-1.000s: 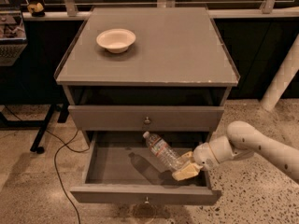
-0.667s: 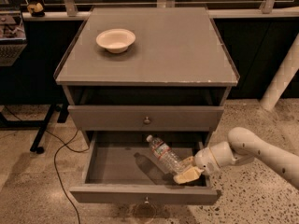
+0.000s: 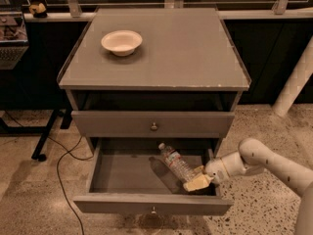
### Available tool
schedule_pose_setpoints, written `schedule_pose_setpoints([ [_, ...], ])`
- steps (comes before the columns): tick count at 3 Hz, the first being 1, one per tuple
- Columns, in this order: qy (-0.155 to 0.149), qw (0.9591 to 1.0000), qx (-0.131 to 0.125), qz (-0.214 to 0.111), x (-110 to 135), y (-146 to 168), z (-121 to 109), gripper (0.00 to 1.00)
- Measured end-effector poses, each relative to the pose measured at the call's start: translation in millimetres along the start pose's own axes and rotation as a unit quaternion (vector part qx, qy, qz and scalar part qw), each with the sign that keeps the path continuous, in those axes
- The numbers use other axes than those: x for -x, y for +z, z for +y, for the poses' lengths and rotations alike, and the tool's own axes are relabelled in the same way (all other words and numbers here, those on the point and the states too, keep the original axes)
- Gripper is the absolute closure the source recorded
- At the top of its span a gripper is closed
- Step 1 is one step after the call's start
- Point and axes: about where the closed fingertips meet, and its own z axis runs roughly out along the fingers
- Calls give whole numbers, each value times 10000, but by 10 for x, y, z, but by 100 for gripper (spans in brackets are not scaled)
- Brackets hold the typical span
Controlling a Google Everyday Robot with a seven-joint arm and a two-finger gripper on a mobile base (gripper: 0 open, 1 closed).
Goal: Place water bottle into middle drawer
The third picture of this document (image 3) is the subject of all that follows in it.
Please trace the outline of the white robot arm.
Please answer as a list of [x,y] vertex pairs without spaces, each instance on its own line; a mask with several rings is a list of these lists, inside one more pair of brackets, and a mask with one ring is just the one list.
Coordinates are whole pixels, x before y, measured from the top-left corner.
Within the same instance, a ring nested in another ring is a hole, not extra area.
[[[313,36],[273,105],[276,115],[284,117],[287,114],[312,74]],[[280,179],[301,199],[294,235],[313,235],[313,170],[274,153],[254,138],[242,140],[236,152],[197,167],[196,177],[185,183],[184,188],[192,192],[210,183],[220,184],[238,175],[255,175],[264,169]]]

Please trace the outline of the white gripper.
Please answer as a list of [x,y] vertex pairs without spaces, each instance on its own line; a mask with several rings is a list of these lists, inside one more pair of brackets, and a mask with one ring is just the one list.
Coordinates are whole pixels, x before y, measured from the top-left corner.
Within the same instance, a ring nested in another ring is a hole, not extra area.
[[209,161],[206,164],[205,169],[204,165],[198,166],[194,168],[194,172],[196,174],[201,174],[197,175],[191,181],[183,184],[184,189],[188,192],[204,189],[209,186],[211,181],[214,184],[220,184],[230,178],[228,171],[221,159]]

